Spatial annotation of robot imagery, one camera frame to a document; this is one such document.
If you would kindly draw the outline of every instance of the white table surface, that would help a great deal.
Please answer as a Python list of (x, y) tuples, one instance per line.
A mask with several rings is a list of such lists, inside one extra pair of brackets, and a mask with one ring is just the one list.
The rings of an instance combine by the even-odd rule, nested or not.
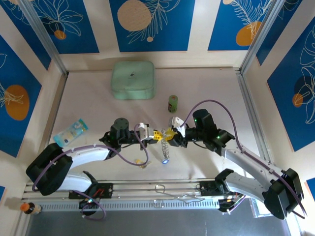
[[(199, 101), (215, 99), (226, 105), (233, 114), (241, 142), (258, 154), (246, 107), (233, 69), (157, 69), (157, 93), (150, 100), (114, 99), (111, 88), (111, 71), (70, 72), (56, 117), (52, 137), (82, 118), (89, 130), (70, 143), (65, 149), (89, 145), (103, 137), (115, 119), (129, 120), (129, 129), (144, 122), (161, 130), (167, 128), (169, 118), (179, 116), (185, 119), (191, 108)], [(168, 97), (178, 96), (178, 110), (168, 112)], [(218, 128), (234, 134), (227, 113), (217, 104), (205, 103), (200, 109), (207, 109)], [(192, 118), (188, 124), (193, 125)], [(141, 179), (183, 179), (213, 178), (225, 168), (240, 174), (243, 170), (229, 160), (195, 146), (188, 148), (169, 147), (170, 161), (162, 165), (161, 144), (149, 145), (151, 164), (145, 169), (131, 166), (118, 156), (102, 162), (92, 162), (75, 168), (89, 171), (98, 180), (141, 180)], [(145, 153), (139, 145), (122, 149), (121, 154), (130, 161), (145, 160)]]

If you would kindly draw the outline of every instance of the square plastic container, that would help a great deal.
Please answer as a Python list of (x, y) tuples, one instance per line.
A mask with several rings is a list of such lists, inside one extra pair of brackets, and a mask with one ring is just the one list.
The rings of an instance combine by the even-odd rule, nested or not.
[(113, 95), (120, 100), (151, 99), (156, 93), (155, 68), (150, 61), (121, 61), (111, 80)]

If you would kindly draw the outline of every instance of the orange bottle cap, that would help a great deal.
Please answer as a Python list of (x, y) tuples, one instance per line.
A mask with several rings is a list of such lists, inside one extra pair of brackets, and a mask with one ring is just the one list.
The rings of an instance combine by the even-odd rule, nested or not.
[(20, 206), (20, 210), (21, 211), (27, 211), (30, 209), (30, 204), (28, 203), (23, 203), (21, 206)]

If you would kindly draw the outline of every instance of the green can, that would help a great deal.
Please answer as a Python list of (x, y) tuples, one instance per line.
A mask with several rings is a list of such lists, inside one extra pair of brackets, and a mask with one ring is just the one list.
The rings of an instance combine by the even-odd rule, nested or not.
[(175, 113), (177, 111), (178, 97), (171, 95), (168, 98), (168, 111), (170, 113)]

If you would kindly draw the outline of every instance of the gray floor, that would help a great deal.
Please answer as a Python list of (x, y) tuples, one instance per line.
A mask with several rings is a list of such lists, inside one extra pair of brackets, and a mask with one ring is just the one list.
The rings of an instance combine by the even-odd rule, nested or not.
[(108, 211), (104, 221), (79, 212), (42, 212), (32, 216), (28, 236), (286, 236), (285, 221), (253, 218), (244, 201), (231, 215), (218, 210)]

